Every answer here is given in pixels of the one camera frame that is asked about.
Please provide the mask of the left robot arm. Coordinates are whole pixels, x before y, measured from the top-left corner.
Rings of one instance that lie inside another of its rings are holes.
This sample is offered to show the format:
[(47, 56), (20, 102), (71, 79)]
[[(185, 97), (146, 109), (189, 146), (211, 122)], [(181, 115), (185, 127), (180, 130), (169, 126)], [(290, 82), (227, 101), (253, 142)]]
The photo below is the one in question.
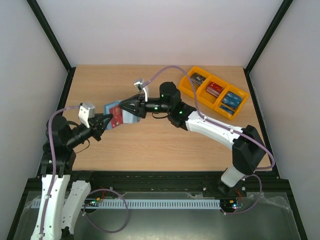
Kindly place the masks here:
[(89, 138), (100, 141), (112, 118), (112, 114), (98, 113), (88, 119), (87, 124), (81, 123), (75, 128), (71, 128), (67, 119), (60, 114), (48, 121), (47, 142), (43, 145), (40, 162), (42, 194), (31, 239), (73, 238), (78, 214), (91, 190), (89, 181), (76, 180), (72, 183), (69, 195), (66, 195), (76, 159), (74, 149)]

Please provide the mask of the blue leather card holder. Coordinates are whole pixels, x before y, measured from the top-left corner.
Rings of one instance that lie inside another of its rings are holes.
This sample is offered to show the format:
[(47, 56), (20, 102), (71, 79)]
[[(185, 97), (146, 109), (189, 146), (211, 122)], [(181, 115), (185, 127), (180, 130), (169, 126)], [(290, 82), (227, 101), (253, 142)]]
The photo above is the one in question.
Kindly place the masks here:
[(113, 117), (106, 126), (106, 130), (114, 129), (123, 124), (138, 123), (141, 118), (120, 108), (120, 100), (105, 104), (103, 107), (104, 114), (112, 114)]

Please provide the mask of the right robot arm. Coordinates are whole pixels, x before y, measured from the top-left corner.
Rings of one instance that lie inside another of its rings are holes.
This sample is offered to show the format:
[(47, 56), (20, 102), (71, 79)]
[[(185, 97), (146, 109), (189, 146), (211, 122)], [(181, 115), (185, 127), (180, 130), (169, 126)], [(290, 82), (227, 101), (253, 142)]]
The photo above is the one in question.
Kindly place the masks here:
[(144, 90), (121, 101), (119, 107), (138, 118), (145, 118), (147, 113), (166, 113), (176, 128), (202, 134), (228, 147), (232, 152), (232, 164), (218, 183), (218, 191), (224, 196), (233, 193), (240, 180), (256, 171), (266, 153), (255, 127), (233, 126), (202, 114), (182, 101), (181, 92), (173, 82), (160, 85), (159, 97), (148, 97)]

